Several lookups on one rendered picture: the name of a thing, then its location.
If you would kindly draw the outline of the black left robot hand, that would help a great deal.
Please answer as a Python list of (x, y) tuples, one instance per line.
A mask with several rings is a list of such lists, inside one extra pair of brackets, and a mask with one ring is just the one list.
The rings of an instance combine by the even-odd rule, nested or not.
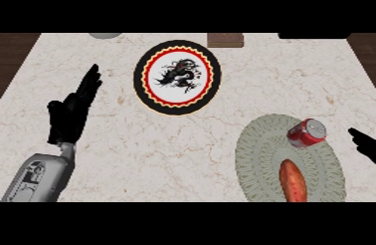
[(82, 78), (78, 90), (70, 93), (62, 102), (47, 104), (50, 115), (50, 133), (47, 142), (75, 144), (84, 130), (88, 110), (101, 85), (98, 65), (94, 64)]

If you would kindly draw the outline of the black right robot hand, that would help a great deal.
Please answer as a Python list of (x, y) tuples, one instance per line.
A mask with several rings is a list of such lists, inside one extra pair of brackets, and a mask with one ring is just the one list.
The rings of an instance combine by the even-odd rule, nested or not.
[(352, 136), (352, 142), (356, 145), (358, 152), (368, 157), (376, 164), (376, 139), (351, 127), (348, 132)]

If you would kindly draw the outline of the orange sweet potato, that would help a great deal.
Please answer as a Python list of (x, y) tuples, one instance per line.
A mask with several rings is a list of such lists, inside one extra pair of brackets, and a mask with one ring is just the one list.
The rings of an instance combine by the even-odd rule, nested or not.
[(286, 159), (278, 168), (278, 181), (287, 202), (306, 201), (305, 179), (290, 159)]

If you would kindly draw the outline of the black rimmed dragon plate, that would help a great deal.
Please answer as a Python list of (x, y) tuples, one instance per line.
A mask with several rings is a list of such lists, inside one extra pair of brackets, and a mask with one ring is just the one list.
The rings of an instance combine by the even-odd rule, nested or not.
[(219, 87), (218, 60), (200, 44), (171, 40), (154, 45), (134, 69), (134, 90), (157, 113), (182, 116), (210, 102)]

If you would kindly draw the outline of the red soda can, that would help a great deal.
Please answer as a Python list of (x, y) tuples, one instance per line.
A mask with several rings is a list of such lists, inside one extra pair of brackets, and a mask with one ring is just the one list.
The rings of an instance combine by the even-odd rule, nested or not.
[(315, 119), (305, 119), (289, 131), (287, 141), (295, 147), (309, 147), (325, 140), (325, 127)]

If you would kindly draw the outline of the grey round object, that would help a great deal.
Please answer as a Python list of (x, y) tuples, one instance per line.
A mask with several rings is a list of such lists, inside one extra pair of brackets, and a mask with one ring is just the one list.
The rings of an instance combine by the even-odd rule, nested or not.
[(113, 39), (116, 38), (122, 33), (90, 33), (90, 36), (95, 39)]

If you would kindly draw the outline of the brown wooden block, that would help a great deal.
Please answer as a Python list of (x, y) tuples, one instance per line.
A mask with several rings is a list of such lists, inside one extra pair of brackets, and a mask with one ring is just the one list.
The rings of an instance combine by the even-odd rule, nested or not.
[(208, 33), (206, 46), (209, 48), (241, 48), (243, 35), (240, 33)]

